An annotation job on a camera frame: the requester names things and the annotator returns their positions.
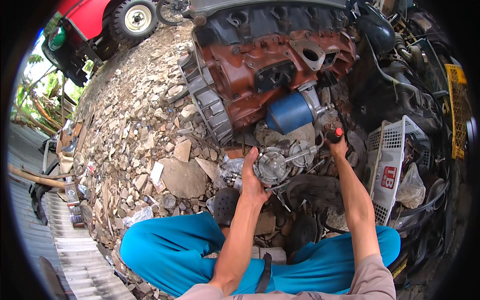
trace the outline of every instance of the plastic bag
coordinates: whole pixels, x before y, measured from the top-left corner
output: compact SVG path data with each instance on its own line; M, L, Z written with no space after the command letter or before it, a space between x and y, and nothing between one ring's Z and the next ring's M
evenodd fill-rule
M213 180L213 186L216 189L226 188L224 179L229 178L233 181L233 174L241 174L241 169L243 168L243 157L230 159L227 155L223 157L223 161L220 165L216 167L215 179Z
M133 217L126 216L125 218L122 219L122 221L126 227L131 227L133 224L137 222L145 221L151 218L153 218L152 207L146 206L141 211L138 211L135 214L133 214Z
M351 130L347 132L347 138L350 145L352 145L355 152L357 152L357 154L359 155L359 161L366 162L367 150L365 148L365 143L362 141L362 139Z
M401 202L408 208L417 208L422 204L425 198L425 192L426 188L420 178L417 165L412 163L410 167L408 167L403 181L398 186L395 201Z

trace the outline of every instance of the dirt ground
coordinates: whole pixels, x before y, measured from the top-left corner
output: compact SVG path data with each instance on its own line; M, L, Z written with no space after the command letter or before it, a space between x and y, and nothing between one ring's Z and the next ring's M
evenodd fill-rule
M140 45L119 48L94 75L74 114L74 121L84 120L87 128L73 166L76 182L84 187L86 200L81 207L85 222L92 237L111 252L115 268L128 280L128 288L137 299L172 297L145 283L122 262L120 242L128 229L124 220L135 219L135 213L147 210L150 217L208 211L206 200L216 192L212 172L226 155L224 149L206 139L205 124L190 96L170 105L161 99L168 86L182 81L177 60L189 46L191 29L191 23L161 25ZM339 85L336 95L346 99L345 85ZM313 143L324 127L339 125L334 111L321 123L309 124L305 132ZM188 128L192 128L188 137L177 133ZM333 160L323 155L315 163L321 158L326 163L313 174L336 176ZM156 162L164 165L160 181L150 178ZM170 195L175 196L174 207L164 204L164 198ZM276 198L266 205L264 214L269 228L255 236L255 245L284 247L294 214L287 214ZM328 222L347 230L342 214L329 211Z

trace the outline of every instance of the white wheel rim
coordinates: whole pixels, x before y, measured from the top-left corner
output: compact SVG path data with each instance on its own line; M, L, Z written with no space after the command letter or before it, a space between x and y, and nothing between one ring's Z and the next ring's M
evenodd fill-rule
M125 25L132 32L142 32L152 22L152 13L144 5L130 7L125 15Z

